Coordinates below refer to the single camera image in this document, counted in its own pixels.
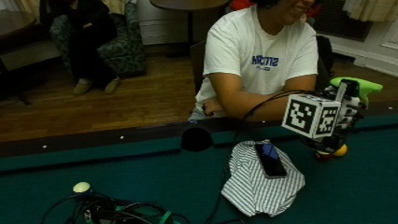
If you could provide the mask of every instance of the green robot part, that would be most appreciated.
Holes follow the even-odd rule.
[[[383,89],[383,86],[381,84],[377,84],[374,82],[366,81],[365,79],[357,78],[357,77],[335,77],[332,79],[330,84],[338,88],[339,82],[342,79],[347,79],[351,81],[357,81],[359,84],[359,100],[365,105],[369,105],[369,94],[373,92],[379,92]]]

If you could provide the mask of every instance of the smartphone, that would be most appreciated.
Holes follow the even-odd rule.
[[[256,154],[268,178],[284,178],[288,175],[273,144],[256,144]]]

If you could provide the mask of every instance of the pool table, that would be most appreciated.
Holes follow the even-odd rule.
[[[387,113],[366,113],[349,135],[349,153],[324,162],[277,123],[245,125],[237,140],[270,139],[306,184],[276,217],[246,217],[221,197],[212,223],[236,218],[245,223],[397,222],[398,104],[374,106]],[[181,148],[181,134],[193,128],[204,129],[213,140],[202,151]],[[236,128],[236,120],[213,119],[0,144],[0,222],[40,223],[53,203],[85,181],[112,198],[158,203],[190,223],[204,223],[224,184]],[[73,206],[61,203],[47,223],[65,223]]]

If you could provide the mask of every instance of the striped cloth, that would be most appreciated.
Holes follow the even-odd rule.
[[[288,176],[278,179],[268,178],[256,155],[256,144],[272,143],[268,140],[245,141],[236,145],[229,161],[232,177],[222,187],[221,194],[248,217],[258,213],[274,217],[294,202],[305,179],[288,155],[278,148],[276,150]]]

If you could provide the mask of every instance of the table leg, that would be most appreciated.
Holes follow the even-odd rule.
[[[0,57],[0,73],[1,73],[1,76],[8,72],[8,68],[5,67],[4,63],[3,63],[3,60],[1,60],[1,57]]]
[[[194,25],[193,25],[193,12],[188,12],[188,40],[186,44],[184,44],[184,49],[178,52],[172,52],[166,54],[168,58],[176,58],[176,57],[186,57],[190,55],[190,46],[194,45]]]
[[[19,90],[19,88],[16,86],[12,86],[13,83],[15,83],[15,81],[13,81],[13,79],[9,76],[9,70],[5,67],[4,63],[3,63],[1,58],[0,58],[0,73],[1,73],[0,74],[1,81],[4,82],[1,84],[7,85],[4,87],[0,85],[0,87],[4,88],[4,90],[8,90],[5,92],[5,95],[15,95],[20,99],[20,101],[23,101],[23,103],[25,105],[29,105],[29,101],[28,101],[28,98],[27,98],[25,94]]]

